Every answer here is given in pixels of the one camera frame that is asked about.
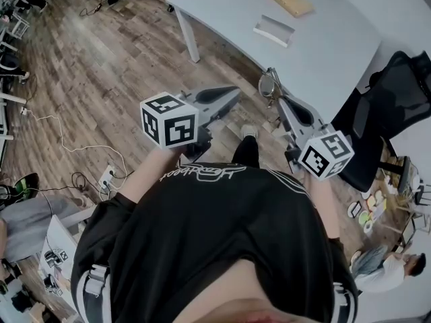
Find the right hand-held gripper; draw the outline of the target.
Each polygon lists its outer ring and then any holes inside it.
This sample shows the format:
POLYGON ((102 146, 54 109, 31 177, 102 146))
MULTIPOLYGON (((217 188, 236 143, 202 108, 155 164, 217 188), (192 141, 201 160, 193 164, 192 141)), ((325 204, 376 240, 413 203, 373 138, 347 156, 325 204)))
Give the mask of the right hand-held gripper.
MULTIPOLYGON (((316 109, 294 96, 278 99, 277 109, 287 131, 296 137, 305 137, 315 123, 324 124, 316 109)), ((312 133, 302 147, 289 145, 285 152, 292 172, 304 169, 320 181, 340 173, 353 156, 349 139, 331 125, 312 133)))

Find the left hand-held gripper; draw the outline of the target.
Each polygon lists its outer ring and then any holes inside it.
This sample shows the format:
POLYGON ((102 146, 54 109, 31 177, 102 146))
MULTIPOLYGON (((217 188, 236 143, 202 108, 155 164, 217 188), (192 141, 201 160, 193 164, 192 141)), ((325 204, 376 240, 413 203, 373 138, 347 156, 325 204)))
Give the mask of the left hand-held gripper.
POLYGON ((211 147, 209 132, 200 120, 216 120, 225 116, 238 102, 239 87, 234 85, 198 89, 198 108, 162 92, 140 102, 143 133, 159 148, 185 148, 185 157, 197 161, 211 147))

